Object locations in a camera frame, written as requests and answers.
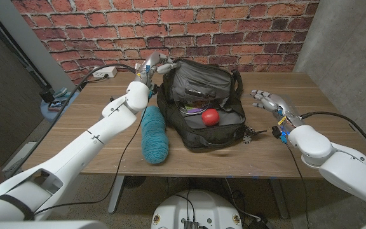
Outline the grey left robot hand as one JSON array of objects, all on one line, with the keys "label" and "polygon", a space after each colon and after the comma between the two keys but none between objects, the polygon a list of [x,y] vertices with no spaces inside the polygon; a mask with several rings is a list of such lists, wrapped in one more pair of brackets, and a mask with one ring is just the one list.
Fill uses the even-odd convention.
[{"label": "grey left robot hand", "polygon": [[154,52],[141,65],[136,65],[135,81],[149,84],[154,73],[166,74],[172,69],[180,67],[180,64],[174,63],[168,56]]}]

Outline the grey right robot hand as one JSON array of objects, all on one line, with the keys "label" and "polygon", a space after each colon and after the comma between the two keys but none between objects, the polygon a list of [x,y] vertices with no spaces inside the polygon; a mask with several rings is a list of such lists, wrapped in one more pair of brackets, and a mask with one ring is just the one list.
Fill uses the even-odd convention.
[{"label": "grey right robot hand", "polygon": [[263,90],[252,90],[250,95],[257,100],[256,103],[252,104],[254,107],[262,108],[272,113],[279,109],[283,113],[291,111],[290,106],[279,95],[271,94]]}]

